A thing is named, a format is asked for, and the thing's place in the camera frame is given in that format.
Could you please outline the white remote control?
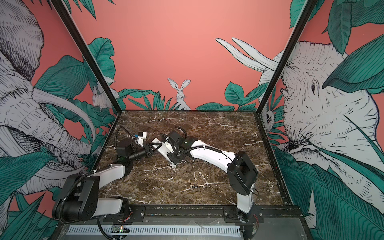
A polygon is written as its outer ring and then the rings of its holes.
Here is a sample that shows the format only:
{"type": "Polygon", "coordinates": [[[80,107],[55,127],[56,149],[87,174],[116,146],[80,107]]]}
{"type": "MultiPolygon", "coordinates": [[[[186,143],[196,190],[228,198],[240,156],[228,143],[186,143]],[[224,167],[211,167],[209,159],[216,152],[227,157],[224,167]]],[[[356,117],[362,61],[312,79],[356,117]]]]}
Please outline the white remote control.
{"type": "Polygon", "coordinates": [[[165,144],[165,143],[161,142],[158,138],[153,139],[152,143],[160,143],[161,144],[160,148],[157,149],[157,151],[171,164],[172,168],[175,168],[176,165],[168,157],[168,153],[171,152],[171,150],[167,147],[167,145],[169,145],[169,144],[165,144]]]}

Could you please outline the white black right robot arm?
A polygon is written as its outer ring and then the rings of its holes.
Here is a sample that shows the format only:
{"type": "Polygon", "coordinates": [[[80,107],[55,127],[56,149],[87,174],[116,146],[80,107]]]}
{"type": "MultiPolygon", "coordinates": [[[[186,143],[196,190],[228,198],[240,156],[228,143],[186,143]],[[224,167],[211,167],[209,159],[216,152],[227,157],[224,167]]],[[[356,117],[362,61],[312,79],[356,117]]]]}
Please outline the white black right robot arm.
{"type": "Polygon", "coordinates": [[[233,153],[220,150],[196,137],[187,134],[182,136],[176,131],[171,131],[163,138],[165,140],[163,146],[166,148],[165,156],[172,164],[176,165],[185,156],[189,156],[218,167],[227,174],[230,186],[237,193],[238,210],[244,214],[251,212],[258,171],[246,152],[233,153]]]}

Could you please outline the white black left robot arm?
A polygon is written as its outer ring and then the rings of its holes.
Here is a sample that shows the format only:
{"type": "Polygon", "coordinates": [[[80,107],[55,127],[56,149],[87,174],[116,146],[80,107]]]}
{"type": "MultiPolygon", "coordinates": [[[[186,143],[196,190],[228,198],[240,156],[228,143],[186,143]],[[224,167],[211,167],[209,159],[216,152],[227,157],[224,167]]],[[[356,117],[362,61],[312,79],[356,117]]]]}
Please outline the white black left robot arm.
{"type": "Polygon", "coordinates": [[[86,222],[98,217],[126,222],[132,216],[129,201],[123,197],[100,198],[99,190],[127,176],[135,161],[150,156],[160,146],[158,143],[137,144],[133,139],[116,142],[117,158],[114,163],[83,175],[74,174],[66,179],[52,216],[63,224],[86,222]]]}

